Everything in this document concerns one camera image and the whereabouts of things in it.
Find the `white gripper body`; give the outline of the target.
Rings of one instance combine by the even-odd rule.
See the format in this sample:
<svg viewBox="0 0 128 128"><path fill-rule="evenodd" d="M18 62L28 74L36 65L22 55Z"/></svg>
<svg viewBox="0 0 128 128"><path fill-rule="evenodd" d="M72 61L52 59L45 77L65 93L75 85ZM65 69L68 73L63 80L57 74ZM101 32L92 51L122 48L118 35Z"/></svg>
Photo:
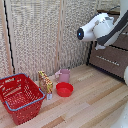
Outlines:
<svg viewBox="0 0 128 128"><path fill-rule="evenodd" d="M99 49L103 50L103 49L105 49L105 48L106 48L105 46L101 46L101 45L99 45L98 43L97 43L96 46L95 46L95 50L99 50Z"/></svg>

